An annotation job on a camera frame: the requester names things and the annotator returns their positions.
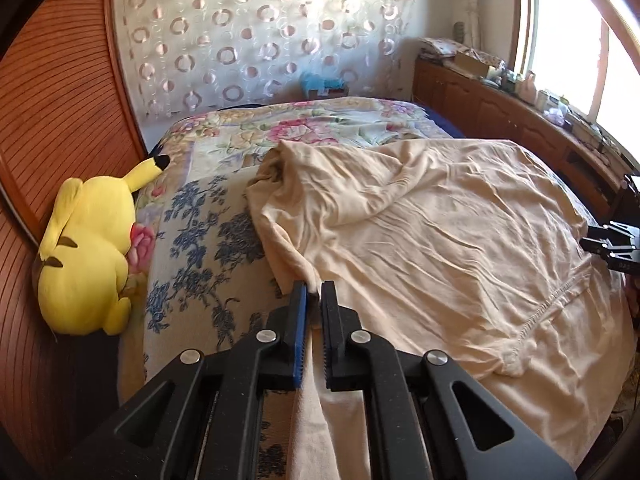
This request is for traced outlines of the beige printed t-shirt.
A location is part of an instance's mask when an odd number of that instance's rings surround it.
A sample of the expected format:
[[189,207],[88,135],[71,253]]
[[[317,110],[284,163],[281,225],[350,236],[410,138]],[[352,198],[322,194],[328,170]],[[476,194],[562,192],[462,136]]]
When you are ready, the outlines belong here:
[[588,217],[510,141],[281,142],[246,190],[280,289],[324,281],[362,326],[448,353],[572,466],[631,368],[623,277],[580,247]]

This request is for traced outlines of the brown wooden low cabinet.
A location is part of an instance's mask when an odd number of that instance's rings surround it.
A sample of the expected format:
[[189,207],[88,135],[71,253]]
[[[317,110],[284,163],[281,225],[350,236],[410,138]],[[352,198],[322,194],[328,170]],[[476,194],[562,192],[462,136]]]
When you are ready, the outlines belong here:
[[622,179],[597,151],[525,103],[420,58],[414,64],[412,98],[467,138],[524,146],[560,176],[599,221],[617,218],[623,205]]

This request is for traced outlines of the blue floral bed cover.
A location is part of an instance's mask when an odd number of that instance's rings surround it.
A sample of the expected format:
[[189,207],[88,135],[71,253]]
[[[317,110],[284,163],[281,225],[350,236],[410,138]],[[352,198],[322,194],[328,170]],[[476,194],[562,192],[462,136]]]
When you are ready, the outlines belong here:
[[149,382],[65,468],[78,478],[281,479],[308,294],[280,291],[245,191],[255,170],[183,185],[164,209],[145,305]]

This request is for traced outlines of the pink bottle on sill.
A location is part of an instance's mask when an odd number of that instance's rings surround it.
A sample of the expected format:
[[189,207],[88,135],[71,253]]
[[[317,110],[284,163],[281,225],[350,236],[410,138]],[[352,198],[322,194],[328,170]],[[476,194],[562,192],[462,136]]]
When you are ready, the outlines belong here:
[[537,99],[535,79],[536,75],[529,70],[516,85],[516,94],[518,95],[518,98],[529,105],[534,105]]

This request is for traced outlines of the dark blue mattress edge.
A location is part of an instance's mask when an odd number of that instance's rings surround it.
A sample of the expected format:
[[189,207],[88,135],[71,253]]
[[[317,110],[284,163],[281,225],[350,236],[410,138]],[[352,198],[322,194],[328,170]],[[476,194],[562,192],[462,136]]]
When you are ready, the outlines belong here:
[[442,130],[448,133],[452,138],[455,139],[464,139],[465,135],[462,133],[460,129],[458,129],[450,120],[442,117],[441,114],[436,113],[431,108],[424,106],[423,107],[425,114],[430,118],[436,125],[439,126]]

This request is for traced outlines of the yellow pikachu plush toy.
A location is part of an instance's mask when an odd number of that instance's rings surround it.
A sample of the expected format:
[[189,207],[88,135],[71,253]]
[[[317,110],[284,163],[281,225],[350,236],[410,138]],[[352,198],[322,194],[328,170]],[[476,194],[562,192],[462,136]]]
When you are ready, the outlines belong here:
[[127,254],[137,238],[134,193],[169,164],[169,156],[158,155],[121,178],[68,178],[62,183],[34,270],[40,313],[52,332],[86,336],[125,330],[131,312],[124,295]]

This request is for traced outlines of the cardboard box on cabinet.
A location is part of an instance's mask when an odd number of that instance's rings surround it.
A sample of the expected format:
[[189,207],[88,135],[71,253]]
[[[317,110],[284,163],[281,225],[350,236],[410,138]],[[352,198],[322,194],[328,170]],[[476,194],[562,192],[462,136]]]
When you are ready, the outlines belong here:
[[454,65],[473,77],[486,78],[496,68],[491,61],[478,58],[475,54],[458,52],[454,57]]

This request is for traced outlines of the colourful floral bed sheet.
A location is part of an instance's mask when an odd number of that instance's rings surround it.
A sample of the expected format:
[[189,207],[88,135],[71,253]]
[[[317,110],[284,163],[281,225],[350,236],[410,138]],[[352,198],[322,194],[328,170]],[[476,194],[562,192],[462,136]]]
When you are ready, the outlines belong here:
[[184,349],[230,348],[282,304],[245,194],[270,148],[282,141],[374,148],[451,138],[423,107],[339,98],[232,107],[172,125],[156,147],[170,157],[169,167],[136,200],[119,397],[131,398]]

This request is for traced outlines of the blue toy at bed head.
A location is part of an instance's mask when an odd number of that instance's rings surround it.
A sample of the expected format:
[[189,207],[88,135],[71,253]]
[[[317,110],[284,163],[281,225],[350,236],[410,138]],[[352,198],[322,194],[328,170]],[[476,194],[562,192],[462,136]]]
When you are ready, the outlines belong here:
[[306,100],[348,96],[348,87],[342,78],[329,78],[305,72],[300,75],[299,82]]

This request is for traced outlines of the brown wooden louvred wardrobe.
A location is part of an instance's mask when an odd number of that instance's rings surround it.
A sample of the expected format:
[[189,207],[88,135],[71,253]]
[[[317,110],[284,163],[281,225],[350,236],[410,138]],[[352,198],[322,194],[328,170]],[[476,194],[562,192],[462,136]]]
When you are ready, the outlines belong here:
[[116,408],[117,339],[52,333],[32,267],[69,177],[144,157],[120,74],[113,0],[1,0],[1,463],[50,476]]

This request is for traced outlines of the sheer circle pattern curtain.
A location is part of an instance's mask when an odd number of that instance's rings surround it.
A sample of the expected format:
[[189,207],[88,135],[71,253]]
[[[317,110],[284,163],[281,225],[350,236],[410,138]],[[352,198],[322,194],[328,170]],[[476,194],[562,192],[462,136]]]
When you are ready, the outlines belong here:
[[144,126],[270,103],[315,74],[388,93],[414,0],[114,0],[122,68]]

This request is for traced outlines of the window with wooden frame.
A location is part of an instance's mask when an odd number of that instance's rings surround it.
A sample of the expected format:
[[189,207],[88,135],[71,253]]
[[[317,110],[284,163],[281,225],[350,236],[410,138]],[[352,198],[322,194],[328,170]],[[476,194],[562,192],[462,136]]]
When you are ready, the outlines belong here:
[[639,157],[639,73],[590,0],[520,0],[516,67]]

